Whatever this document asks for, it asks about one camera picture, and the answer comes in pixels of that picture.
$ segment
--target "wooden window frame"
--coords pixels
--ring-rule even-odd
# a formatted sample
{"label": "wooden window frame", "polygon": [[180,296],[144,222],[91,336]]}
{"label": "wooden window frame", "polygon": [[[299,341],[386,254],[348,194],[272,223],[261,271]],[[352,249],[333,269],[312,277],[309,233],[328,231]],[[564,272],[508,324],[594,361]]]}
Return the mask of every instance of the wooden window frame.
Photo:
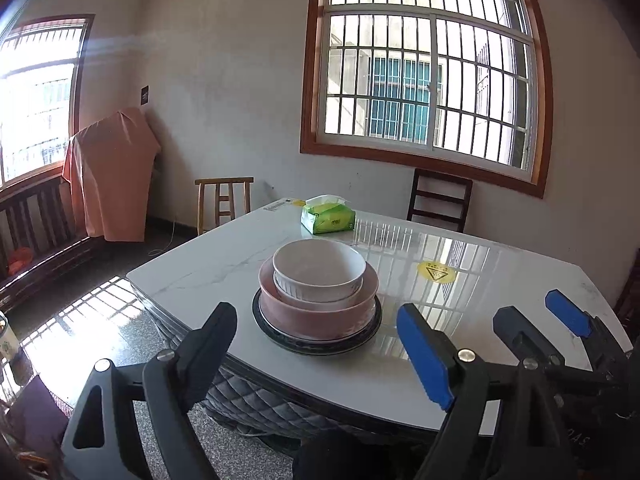
{"label": "wooden window frame", "polygon": [[[86,48],[91,33],[92,26],[94,24],[95,14],[59,14],[55,16],[44,16],[34,20],[28,20],[24,22],[18,22],[12,31],[25,27],[27,25],[34,25],[36,23],[54,22],[57,20],[85,20],[83,35],[81,38],[81,49],[78,54],[78,65],[74,71],[74,77],[72,79],[72,87],[70,90],[70,117],[69,117],[69,137],[78,132],[80,126],[80,89],[82,83],[82,72],[84,70],[84,60],[86,57]],[[0,201],[14,195],[16,192],[28,189],[33,186],[37,186],[45,180],[49,180],[58,176],[62,176],[62,167],[64,162],[54,162],[47,164],[36,170],[29,171],[25,174],[8,180],[0,186]]]}
{"label": "wooden window frame", "polygon": [[542,198],[545,193],[546,176],[551,156],[553,129],[553,83],[551,60],[545,25],[538,0],[524,0],[529,14],[534,43],[537,75],[537,131],[532,158],[531,180],[521,180],[495,171],[415,153],[396,152],[362,146],[325,144],[318,139],[318,111],[320,95],[320,72],[322,57],[322,27],[324,22],[324,0],[309,0],[306,20],[305,65],[303,71],[302,125],[300,153],[313,155],[344,156],[390,162],[412,168],[449,173],[464,178],[482,180],[496,186]]}

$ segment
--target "wall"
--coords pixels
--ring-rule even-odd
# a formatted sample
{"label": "wall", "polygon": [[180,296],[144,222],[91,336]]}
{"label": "wall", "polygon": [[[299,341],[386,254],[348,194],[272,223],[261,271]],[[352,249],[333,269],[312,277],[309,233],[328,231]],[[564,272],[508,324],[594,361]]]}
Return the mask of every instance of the wall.
{"label": "wall", "polygon": [[128,99],[132,44],[142,0],[31,0],[18,20],[95,14],[80,87],[80,129],[136,101]]}
{"label": "wall", "polygon": [[[137,83],[163,146],[153,212],[194,224],[193,179],[255,205],[340,194],[404,218],[412,169],[298,152],[308,0],[149,0]],[[476,183],[467,231],[580,265],[613,302],[640,245],[640,60],[601,0],[540,0],[555,111],[544,200]]]}

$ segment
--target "floor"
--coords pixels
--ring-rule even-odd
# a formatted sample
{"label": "floor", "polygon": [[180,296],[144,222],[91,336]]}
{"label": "floor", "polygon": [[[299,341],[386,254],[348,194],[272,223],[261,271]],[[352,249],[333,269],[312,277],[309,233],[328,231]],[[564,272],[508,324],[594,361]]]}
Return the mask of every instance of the floor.
{"label": "floor", "polygon": [[[8,314],[43,382],[75,405],[94,363],[104,357],[116,365],[146,362],[164,346],[153,322],[133,295],[127,272],[151,259],[149,254],[186,241],[157,230],[144,244],[112,244],[93,260],[40,290]],[[5,374],[0,396],[17,387]],[[143,402],[135,403],[143,448],[155,479],[168,475]],[[221,480],[288,480],[290,458],[213,422],[196,406],[189,418]]]}

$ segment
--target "sunlight on floor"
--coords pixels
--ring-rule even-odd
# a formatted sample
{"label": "sunlight on floor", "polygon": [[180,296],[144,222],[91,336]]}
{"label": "sunlight on floor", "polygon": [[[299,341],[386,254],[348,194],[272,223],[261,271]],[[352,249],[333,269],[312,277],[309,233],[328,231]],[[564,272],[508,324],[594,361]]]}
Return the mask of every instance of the sunlight on floor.
{"label": "sunlight on floor", "polygon": [[[116,362],[119,355],[130,354],[120,329],[142,311],[129,281],[114,276],[49,319],[22,344],[34,372],[50,390],[73,405],[97,360],[108,356]],[[0,397],[9,400],[18,386],[6,361],[2,368]]]}

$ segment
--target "plate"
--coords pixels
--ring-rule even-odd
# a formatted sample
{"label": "plate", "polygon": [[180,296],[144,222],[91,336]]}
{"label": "plate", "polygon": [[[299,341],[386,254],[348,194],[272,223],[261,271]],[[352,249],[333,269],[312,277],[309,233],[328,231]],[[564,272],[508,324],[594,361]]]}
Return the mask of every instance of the plate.
{"label": "plate", "polygon": [[375,308],[369,322],[357,332],[350,336],[333,340],[313,340],[296,337],[283,332],[274,327],[265,319],[260,310],[260,294],[258,290],[254,296],[253,314],[258,327],[277,345],[298,354],[305,355],[334,355],[351,351],[358,346],[363,345],[371,339],[378,331],[382,323],[382,305],[376,296],[374,298]]}

